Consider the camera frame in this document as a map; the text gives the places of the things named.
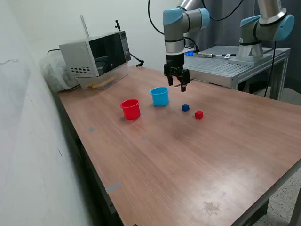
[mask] blue cube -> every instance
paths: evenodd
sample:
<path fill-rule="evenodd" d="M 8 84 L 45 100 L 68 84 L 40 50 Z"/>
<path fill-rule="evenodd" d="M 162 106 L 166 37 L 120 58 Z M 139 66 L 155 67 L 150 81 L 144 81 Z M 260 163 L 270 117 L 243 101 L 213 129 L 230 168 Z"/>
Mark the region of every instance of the blue cube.
<path fill-rule="evenodd" d="M 187 104 L 182 105 L 182 111 L 184 111 L 184 112 L 189 111 L 189 105 L 187 105 Z"/>

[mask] white wall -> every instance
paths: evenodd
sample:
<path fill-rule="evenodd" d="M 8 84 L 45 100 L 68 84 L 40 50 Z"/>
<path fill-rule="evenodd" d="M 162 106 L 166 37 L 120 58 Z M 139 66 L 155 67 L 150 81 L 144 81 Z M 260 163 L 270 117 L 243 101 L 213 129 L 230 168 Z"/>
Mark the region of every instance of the white wall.
<path fill-rule="evenodd" d="M 60 118 L 25 37 L 0 0 L 0 225 L 90 226 Z"/>
<path fill-rule="evenodd" d="M 163 70 L 164 36 L 151 26 L 147 0 L 7 0 L 37 60 L 47 50 L 84 38 L 80 20 L 83 15 L 90 36 L 115 31 L 118 19 L 132 54 L 145 61 L 145 66 Z M 162 13 L 177 6 L 179 0 L 151 0 L 150 10 L 155 25 L 163 31 Z"/>

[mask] red cube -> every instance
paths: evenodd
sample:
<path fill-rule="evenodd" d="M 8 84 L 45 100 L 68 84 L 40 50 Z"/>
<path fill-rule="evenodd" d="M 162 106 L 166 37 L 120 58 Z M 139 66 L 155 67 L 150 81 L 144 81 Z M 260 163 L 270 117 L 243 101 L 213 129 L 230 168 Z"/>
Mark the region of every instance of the red cube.
<path fill-rule="evenodd" d="M 204 117 L 204 113 L 202 111 L 196 112 L 196 119 L 202 119 Z"/>

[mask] red cup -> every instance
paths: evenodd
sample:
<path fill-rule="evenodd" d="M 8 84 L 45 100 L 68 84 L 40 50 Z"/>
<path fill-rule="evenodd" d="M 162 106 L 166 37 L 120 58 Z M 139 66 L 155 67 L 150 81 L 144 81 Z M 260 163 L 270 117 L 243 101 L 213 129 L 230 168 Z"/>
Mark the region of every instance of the red cup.
<path fill-rule="evenodd" d="M 121 108 L 124 112 L 124 117 L 127 120 L 133 120 L 140 117 L 139 100 L 129 99 L 121 103 Z"/>

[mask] blue cup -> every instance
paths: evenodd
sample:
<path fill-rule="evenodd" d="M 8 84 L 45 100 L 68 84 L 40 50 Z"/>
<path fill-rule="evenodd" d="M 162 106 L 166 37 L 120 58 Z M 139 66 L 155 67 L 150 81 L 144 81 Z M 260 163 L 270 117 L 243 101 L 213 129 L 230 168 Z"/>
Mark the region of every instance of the blue cup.
<path fill-rule="evenodd" d="M 156 87 L 150 91 L 155 106 L 166 106 L 168 104 L 168 91 L 169 88 L 167 87 Z"/>

